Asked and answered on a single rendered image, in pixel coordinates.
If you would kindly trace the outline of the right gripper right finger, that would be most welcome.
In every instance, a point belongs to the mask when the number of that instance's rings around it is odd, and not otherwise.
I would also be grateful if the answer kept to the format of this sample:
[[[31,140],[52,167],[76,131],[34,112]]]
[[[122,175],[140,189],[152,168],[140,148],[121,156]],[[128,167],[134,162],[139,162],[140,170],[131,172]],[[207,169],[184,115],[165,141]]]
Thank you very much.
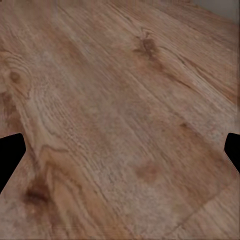
[[[227,135],[224,151],[240,172],[240,134],[229,133]]]

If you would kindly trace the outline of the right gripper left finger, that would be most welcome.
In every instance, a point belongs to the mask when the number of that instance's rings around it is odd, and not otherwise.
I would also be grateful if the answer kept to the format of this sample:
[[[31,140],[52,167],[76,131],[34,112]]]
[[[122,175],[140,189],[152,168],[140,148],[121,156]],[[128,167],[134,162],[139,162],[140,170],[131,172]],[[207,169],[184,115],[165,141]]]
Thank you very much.
[[[26,153],[22,133],[0,138],[0,193]]]

